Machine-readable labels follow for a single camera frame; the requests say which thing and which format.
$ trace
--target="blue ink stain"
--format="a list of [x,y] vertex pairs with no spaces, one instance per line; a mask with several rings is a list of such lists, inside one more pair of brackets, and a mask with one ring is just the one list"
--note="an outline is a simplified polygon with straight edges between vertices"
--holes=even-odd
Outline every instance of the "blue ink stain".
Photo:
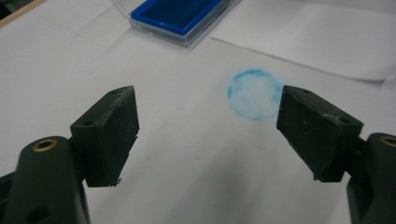
[[248,70],[233,78],[228,102],[237,115],[260,121],[277,115],[281,93],[282,85],[271,74]]

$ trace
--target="white paper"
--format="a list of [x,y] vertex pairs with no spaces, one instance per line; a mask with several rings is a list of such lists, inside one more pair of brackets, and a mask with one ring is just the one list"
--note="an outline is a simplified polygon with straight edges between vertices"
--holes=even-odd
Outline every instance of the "white paper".
[[273,86],[258,88],[270,111],[261,120],[236,113],[228,92],[235,77],[263,71],[276,82],[262,84],[306,88],[360,119],[366,139],[396,134],[392,91],[212,39],[188,51],[125,33],[108,26],[127,22],[112,10],[78,35],[34,14],[0,30],[0,175],[15,170],[23,147],[70,137],[70,124],[106,92],[134,85],[140,132],[120,184],[86,188],[92,223],[349,222],[348,176],[312,179],[276,129],[277,104],[261,101]]
[[214,38],[327,73],[396,73],[393,0],[244,0]]

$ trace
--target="brass insert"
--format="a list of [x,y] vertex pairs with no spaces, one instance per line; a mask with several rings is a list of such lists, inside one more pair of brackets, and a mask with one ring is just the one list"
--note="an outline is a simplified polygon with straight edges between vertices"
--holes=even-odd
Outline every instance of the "brass insert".
[[380,139],[381,142],[387,144],[388,146],[396,147],[396,138],[390,136],[382,136]]
[[40,141],[39,143],[35,144],[33,147],[34,152],[45,152],[48,150],[53,149],[56,145],[58,144],[58,141],[56,139],[45,139],[43,141]]

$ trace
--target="transparent lid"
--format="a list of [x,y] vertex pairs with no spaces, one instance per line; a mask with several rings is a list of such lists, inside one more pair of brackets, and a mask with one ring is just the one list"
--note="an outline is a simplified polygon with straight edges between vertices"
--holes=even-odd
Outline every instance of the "transparent lid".
[[145,0],[111,0],[111,1],[113,2],[114,6],[116,6],[116,8],[120,11],[122,16],[124,16],[125,18],[130,18],[131,12],[135,8],[139,7],[144,2],[146,2]]

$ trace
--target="white table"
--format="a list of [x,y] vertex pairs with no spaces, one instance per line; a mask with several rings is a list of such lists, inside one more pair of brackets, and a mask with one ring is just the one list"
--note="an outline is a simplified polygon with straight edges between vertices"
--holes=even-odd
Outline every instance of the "white table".
[[364,122],[364,139],[396,134],[393,88],[210,35],[182,49],[131,30],[107,0],[49,0],[0,30],[0,41],[0,175],[30,142],[70,137],[69,125],[106,92],[135,86],[139,137],[116,188],[86,189],[94,224],[349,223],[347,175],[313,181],[276,114],[251,120],[230,107],[228,89],[246,71],[317,93]]

